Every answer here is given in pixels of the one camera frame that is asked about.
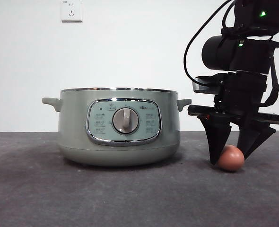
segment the gray table surface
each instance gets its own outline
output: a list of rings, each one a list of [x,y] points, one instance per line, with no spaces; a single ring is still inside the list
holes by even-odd
[[[170,159],[105,168],[64,159],[56,133],[0,133],[0,227],[279,227],[279,132],[236,173],[181,136]]]

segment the brown egg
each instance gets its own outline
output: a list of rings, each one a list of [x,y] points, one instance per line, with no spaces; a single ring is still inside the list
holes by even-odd
[[[237,171],[244,164],[244,155],[237,147],[225,145],[217,164],[224,170]]]

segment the black cable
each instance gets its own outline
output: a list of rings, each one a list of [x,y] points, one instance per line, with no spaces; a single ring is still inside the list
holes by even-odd
[[[272,77],[272,91],[264,103],[260,103],[259,107],[267,107],[273,105],[278,99],[279,83],[277,79],[274,56],[271,57],[271,77]]]
[[[226,12],[225,12],[225,14],[224,14],[223,20],[222,20],[222,22],[221,22],[223,28],[224,28],[226,31],[228,31],[228,27],[226,26],[226,20],[227,20],[227,17],[228,17],[228,14],[229,14],[230,10],[231,10],[232,7],[235,5],[235,3],[236,3],[236,0],[233,1],[233,2],[229,5],[229,7],[227,8],[227,10],[226,10]]]
[[[187,47],[186,47],[186,50],[185,50],[185,54],[183,55],[183,68],[186,72],[186,75],[188,76],[188,78],[190,80],[192,80],[194,83],[198,84],[198,85],[201,85],[201,86],[206,86],[206,87],[214,87],[214,86],[217,86],[217,84],[215,83],[208,83],[208,84],[203,84],[203,83],[200,83],[198,81],[196,81],[194,78],[192,78],[187,70],[187,53],[188,53],[188,50],[190,48],[190,45],[193,43],[193,41],[195,40],[195,38],[199,35],[199,33],[204,29],[204,27],[214,18],[214,16],[226,5],[228,4],[230,1],[232,0],[227,0],[225,1],[210,17],[208,20],[206,20],[206,22],[200,27],[200,29],[195,33],[195,35],[192,37],[192,39],[189,41]]]

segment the pot base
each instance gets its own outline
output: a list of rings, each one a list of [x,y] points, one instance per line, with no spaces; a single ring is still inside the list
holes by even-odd
[[[172,156],[179,144],[163,148],[138,150],[84,150],[59,145],[61,153],[68,159],[93,166],[138,166],[161,161]]]

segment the electrical outlet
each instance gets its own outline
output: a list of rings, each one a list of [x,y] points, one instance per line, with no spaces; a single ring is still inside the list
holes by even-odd
[[[62,0],[61,19],[62,22],[81,22],[83,20],[81,0]]]

